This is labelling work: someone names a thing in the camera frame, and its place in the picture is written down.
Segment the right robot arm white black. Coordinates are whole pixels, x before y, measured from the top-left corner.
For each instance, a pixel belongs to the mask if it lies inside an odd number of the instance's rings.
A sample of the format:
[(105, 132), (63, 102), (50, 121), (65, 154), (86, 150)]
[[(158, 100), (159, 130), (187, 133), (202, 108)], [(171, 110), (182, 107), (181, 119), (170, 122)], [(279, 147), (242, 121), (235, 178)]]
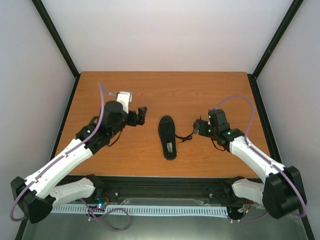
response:
[(238, 157), (261, 180), (260, 183), (235, 177), (229, 183), (227, 196), (242, 198), (262, 205), (275, 219), (292, 212), (306, 215), (306, 195), (299, 170), (286, 167), (257, 148), (238, 128), (231, 128), (225, 112), (214, 109), (208, 112), (208, 120), (198, 118), (193, 123), (193, 133), (210, 138), (215, 147)]

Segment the black canvas shoe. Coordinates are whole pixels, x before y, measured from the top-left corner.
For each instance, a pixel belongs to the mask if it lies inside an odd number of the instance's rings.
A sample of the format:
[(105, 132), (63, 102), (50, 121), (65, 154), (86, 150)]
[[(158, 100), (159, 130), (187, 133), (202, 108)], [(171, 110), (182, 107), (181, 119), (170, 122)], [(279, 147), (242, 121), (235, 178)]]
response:
[(160, 138), (163, 156), (168, 161), (173, 161), (177, 157), (176, 148), (176, 128), (171, 116), (163, 116), (158, 124), (158, 135)]

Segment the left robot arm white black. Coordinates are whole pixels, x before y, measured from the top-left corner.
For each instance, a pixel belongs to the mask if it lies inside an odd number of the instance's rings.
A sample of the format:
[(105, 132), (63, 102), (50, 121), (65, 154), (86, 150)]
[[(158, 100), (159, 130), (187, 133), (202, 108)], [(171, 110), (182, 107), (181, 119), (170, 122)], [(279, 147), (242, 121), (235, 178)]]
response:
[(59, 182), (101, 148), (112, 146), (111, 139), (119, 137), (125, 126), (142, 126), (146, 113), (145, 106), (131, 111), (126, 103), (108, 101), (100, 115), (94, 116), (68, 146), (43, 168), (26, 178), (17, 176), (11, 181), (14, 204), (19, 206), (26, 219), (35, 224), (60, 205), (78, 199), (101, 200), (105, 187), (94, 174), (64, 185), (59, 185)]

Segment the black shoelace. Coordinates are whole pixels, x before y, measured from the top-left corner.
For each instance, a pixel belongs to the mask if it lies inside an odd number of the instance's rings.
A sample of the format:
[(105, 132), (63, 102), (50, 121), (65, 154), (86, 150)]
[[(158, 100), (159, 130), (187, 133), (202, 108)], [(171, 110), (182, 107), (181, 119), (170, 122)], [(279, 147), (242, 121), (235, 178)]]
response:
[(191, 132), (187, 136), (179, 136), (179, 135), (175, 134), (175, 137), (180, 140), (180, 143), (184, 143), (186, 141), (192, 140), (193, 139), (193, 135), (194, 135), (194, 133)]

